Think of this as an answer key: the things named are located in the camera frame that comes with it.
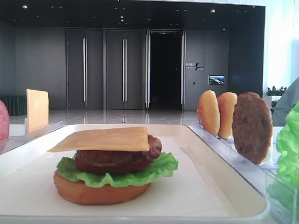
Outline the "orange cheese slice front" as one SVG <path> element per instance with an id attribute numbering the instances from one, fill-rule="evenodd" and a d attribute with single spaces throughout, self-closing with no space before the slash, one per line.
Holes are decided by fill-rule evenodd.
<path id="1" fill-rule="evenodd" d="M 147 152 L 149 148 L 147 128 L 127 127 L 74 132 L 49 151 L 98 150 Z"/>

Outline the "orange cheese slice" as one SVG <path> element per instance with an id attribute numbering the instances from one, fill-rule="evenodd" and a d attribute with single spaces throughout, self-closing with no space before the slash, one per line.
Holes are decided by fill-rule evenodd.
<path id="1" fill-rule="evenodd" d="M 127 127 L 74 132 L 49 151 L 98 150 L 147 152 L 149 148 L 147 128 Z"/>
<path id="2" fill-rule="evenodd" d="M 26 89 L 28 133 L 49 124 L 49 95 L 47 91 Z"/>

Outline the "green lettuce leaf on burger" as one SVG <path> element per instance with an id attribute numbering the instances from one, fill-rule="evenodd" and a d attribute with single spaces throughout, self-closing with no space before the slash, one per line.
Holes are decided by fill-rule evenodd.
<path id="1" fill-rule="evenodd" d="M 80 171 L 73 158 L 63 157 L 57 165 L 58 173 L 71 182 L 83 181 L 88 187 L 101 188 L 105 185 L 112 187 L 143 186 L 156 182 L 161 177 L 170 177 L 178 169 L 178 160 L 172 153 L 163 152 L 148 167 L 137 172 L 124 174 L 93 174 Z"/>

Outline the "far bread slice in rack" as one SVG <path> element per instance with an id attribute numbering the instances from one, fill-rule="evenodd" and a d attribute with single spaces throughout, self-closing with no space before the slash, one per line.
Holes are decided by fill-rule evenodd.
<path id="1" fill-rule="evenodd" d="M 198 102 L 198 119 L 203 128 L 211 135 L 217 136 L 220 129 L 220 111 L 214 91 L 202 93 Z"/>

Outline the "bread slice in rack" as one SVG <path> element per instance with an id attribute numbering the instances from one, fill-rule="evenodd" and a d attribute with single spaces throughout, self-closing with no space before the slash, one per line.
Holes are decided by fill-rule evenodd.
<path id="1" fill-rule="evenodd" d="M 220 111 L 214 91 L 202 93 L 198 102 L 198 119 L 203 128 L 211 135 L 217 136 L 220 129 Z"/>
<path id="2" fill-rule="evenodd" d="M 218 108 L 220 111 L 220 129 L 218 136 L 228 139 L 232 136 L 232 122 L 237 95 L 232 92 L 225 92 L 218 98 Z"/>

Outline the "brown meat patty on burger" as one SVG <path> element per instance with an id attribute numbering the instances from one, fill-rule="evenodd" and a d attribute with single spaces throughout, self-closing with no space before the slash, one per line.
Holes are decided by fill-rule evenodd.
<path id="1" fill-rule="evenodd" d="M 148 140 L 147 152 L 82 150 L 77 151 L 75 161 L 100 167 L 140 164 L 147 166 L 160 156 L 162 150 L 162 143 L 158 138 L 148 135 Z"/>

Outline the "near bread slice in rack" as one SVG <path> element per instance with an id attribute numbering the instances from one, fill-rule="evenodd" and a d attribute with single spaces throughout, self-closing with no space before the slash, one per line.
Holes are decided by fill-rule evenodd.
<path id="1" fill-rule="evenodd" d="M 237 95 L 232 92 L 225 92 L 218 98 L 218 108 L 220 111 L 220 129 L 218 136 L 228 139 L 232 136 L 232 122 Z"/>

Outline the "red tomato slice on burger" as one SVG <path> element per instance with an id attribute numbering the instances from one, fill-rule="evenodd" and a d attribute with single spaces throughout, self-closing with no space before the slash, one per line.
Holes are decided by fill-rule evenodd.
<path id="1" fill-rule="evenodd" d="M 104 173 L 112 173 L 112 174 L 124 174 L 124 173 L 129 173 L 129 172 L 136 172 L 145 169 L 148 167 L 150 164 L 153 163 L 152 161 L 142 161 L 142 162 L 134 162 L 134 163 L 129 163 L 129 164 L 124 164 L 124 165 L 119 165 L 119 166 L 103 166 L 103 167 L 98 167 L 94 165 L 87 165 L 83 164 L 78 160 L 78 158 L 75 158 L 75 163 L 77 168 L 80 171 L 83 172 L 89 172 L 89 173 L 95 173 L 95 174 L 104 174 Z"/>

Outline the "red tomato slice in rack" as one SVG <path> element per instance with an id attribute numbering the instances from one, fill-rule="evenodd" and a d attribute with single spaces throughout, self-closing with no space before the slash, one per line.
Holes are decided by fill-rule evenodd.
<path id="1" fill-rule="evenodd" d="M 0 101 L 0 141 L 9 138 L 9 114 L 5 104 Z"/>

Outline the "bottom bun slice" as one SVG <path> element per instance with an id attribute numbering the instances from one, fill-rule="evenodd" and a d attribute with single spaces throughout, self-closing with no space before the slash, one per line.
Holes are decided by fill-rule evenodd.
<path id="1" fill-rule="evenodd" d="M 63 178 L 58 171 L 54 173 L 54 184 L 58 194 L 65 200 L 81 205 L 112 205 L 131 201 L 142 195 L 150 186 L 113 187 L 105 185 L 101 188 L 88 187 L 84 181 L 72 182 Z"/>

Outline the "white rectangular tray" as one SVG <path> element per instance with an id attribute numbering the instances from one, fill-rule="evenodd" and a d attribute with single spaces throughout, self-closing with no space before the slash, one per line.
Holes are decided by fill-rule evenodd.
<path id="1" fill-rule="evenodd" d="M 109 125 L 59 128 L 0 157 L 0 221 L 3 224 L 267 224 L 270 202 L 190 128 L 147 125 L 165 152 L 178 160 L 136 199 L 117 205 L 83 206 L 64 200 L 53 175 L 62 157 L 49 150 L 76 131 Z"/>

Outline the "green draped table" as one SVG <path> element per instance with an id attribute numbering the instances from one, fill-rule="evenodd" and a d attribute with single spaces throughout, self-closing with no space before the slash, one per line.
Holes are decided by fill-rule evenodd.
<path id="1" fill-rule="evenodd" d="M 27 96 L 1 96 L 1 101 L 5 104 L 10 116 L 21 116 L 27 114 Z"/>

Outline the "clear left food rack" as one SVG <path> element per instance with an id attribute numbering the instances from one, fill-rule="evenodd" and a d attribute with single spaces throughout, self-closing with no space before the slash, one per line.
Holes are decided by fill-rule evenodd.
<path id="1" fill-rule="evenodd" d="M 19 146 L 27 144 L 39 137 L 42 137 L 42 136 L 47 135 L 59 128 L 62 128 L 63 126 L 64 126 L 64 123 L 62 121 L 60 121 L 57 123 L 50 124 L 50 125 L 46 126 L 45 128 L 39 129 L 32 133 L 28 133 L 28 134 L 22 135 L 22 136 L 14 136 L 14 137 L 10 137 L 6 140 L 3 140 L 0 142 L 0 154 L 9 152 Z"/>

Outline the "clear food rack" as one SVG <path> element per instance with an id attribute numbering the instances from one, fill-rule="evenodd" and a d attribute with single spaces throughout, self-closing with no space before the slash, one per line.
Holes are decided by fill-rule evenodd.
<path id="1" fill-rule="evenodd" d="M 214 137 L 195 122 L 189 127 L 225 162 L 269 199 L 271 216 L 275 221 L 279 224 L 299 222 L 299 190 L 276 173 L 276 164 L 255 165 L 234 150 L 232 140 Z"/>
<path id="2" fill-rule="evenodd" d="M 14 136 L 14 137 L 10 137 L 6 140 L 3 140 L 0 142 L 0 154 L 9 152 L 19 146 L 27 144 L 39 137 L 42 137 L 42 136 L 47 135 L 59 128 L 62 128 L 63 126 L 64 126 L 64 123 L 62 121 L 60 121 L 57 123 L 50 124 L 50 125 L 46 126 L 45 128 L 39 129 L 32 133 L 28 133 L 28 134 L 22 135 L 22 136 Z"/>

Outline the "clear right food rack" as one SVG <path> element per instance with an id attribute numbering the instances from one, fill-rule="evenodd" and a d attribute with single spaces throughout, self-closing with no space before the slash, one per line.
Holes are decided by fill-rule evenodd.
<path id="1" fill-rule="evenodd" d="M 275 221 L 279 224 L 299 222 L 299 190 L 276 173 L 276 164 L 255 165 L 234 150 L 232 140 L 214 137 L 195 122 L 189 127 L 225 162 L 269 199 L 271 216 Z"/>

